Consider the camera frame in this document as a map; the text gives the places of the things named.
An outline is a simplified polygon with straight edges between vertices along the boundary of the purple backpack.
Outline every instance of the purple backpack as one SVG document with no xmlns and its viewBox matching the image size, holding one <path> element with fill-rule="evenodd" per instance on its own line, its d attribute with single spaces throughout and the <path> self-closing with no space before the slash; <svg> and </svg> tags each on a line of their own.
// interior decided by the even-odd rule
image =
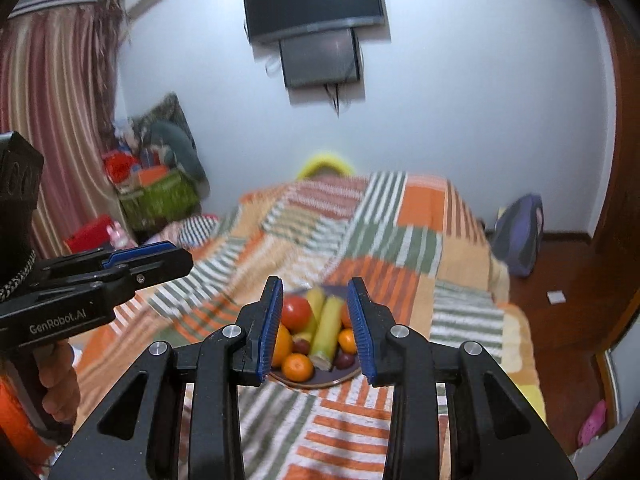
<svg viewBox="0 0 640 480">
<path fill-rule="evenodd" d="M 542 197 L 528 194 L 511 204 L 495 224 L 491 250 L 509 274 L 529 276 L 536 263 L 544 227 Z"/>
</svg>

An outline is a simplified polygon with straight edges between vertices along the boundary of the striped curtain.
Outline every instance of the striped curtain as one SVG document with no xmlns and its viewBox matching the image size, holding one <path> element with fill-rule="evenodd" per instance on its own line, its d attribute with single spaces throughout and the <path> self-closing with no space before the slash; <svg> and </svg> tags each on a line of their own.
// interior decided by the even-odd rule
<svg viewBox="0 0 640 480">
<path fill-rule="evenodd" d="M 101 154 L 114 145 L 117 0 L 56 7 L 0 31 L 0 132 L 20 132 L 45 163 L 33 245 L 43 258 L 101 214 L 126 225 Z"/>
</svg>

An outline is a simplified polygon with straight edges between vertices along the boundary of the fruit plate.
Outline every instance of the fruit plate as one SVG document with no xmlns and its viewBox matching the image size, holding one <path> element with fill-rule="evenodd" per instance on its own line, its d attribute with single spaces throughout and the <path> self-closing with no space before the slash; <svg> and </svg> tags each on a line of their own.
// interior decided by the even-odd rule
<svg viewBox="0 0 640 480">
<path fill-rule="evenodd" d="M 338 296 L 343 298 L 345 301 L 347 299 L 347 287 L 343 285 L 321 285 L 322 290 L 327 296 Z M 288 292 L 288 294 L 295 294 L 296 296 L 304 296 L 308 291 L 308 288 L 300 288 L 298 290 L 292 290 Z M 330 372 L 323 372 L 322 370 L 318 370 L 315 368 L 314 376 L 311 377 L 308 381 L 304 381 L 303 383 L 295 383 L 294 381 L 289 381 L 281 370 L 272 370 L 270 375 L 274 377 L 276 380 L 280 381 L 291 388 L 300 388 L 302 390 L 313 390 L 316 388 L 329 388 L 331 386 L 335 386 L 336 384 L 343 383 L 345 381 L 349 381 L 354 377 L 360 375 L 360 361 L 358 360 L 358 356 L 356 355 L 356 359 L 349 368 L 345 368 L 344 370 L 338 370 L 338 368 L 332 368 Z"/>
</svg>

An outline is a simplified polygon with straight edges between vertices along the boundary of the small monitor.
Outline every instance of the small monitor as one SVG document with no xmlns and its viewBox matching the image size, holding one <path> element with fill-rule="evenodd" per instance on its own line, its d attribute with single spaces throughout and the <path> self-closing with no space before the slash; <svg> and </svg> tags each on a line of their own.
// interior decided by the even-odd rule
<svg viewBox="0 0 640 480">
<path fill-rule="evenodd" d="M 358 40 L 352 28 L 327 30 L 280 41 L 287 88 L 360 80 Z"/>
<path fill-rule="evenodd" d="M 384 23 L 382 0 L 244 0 L 249 42 Z"/>
</svg>

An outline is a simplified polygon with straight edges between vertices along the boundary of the bed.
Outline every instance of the bed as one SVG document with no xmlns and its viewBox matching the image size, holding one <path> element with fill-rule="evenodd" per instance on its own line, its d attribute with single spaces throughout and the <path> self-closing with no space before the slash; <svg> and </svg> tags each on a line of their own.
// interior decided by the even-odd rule
<svg viewBox="0 0 640 480">
<path fill-rule="evenodd" d="M 172 224 L 162 236 L 192 247 L 194 268 L 140 291 L 92 333 L 78 367 L 78 425 L 151 342 L 202 340 L 256 301 L 270 275 L 281 277 L 285 291 L 362 276 L 397 322 L 441 344 L 481 342 L 545 416 L 529 326 L 508 303 L 506 268 L 445 179 L 380 172 L 297 181 L 249 193 L 222 218 Z M 437 391 L 441 479 L 448 479 L 444 386 Z M 363 376 L 324 390 L 275 381 L 240 388 L 247 478 L 380 478 L 392 393 Z M 189 405 L 188 391 L 184 432 Z"/>
</svg>

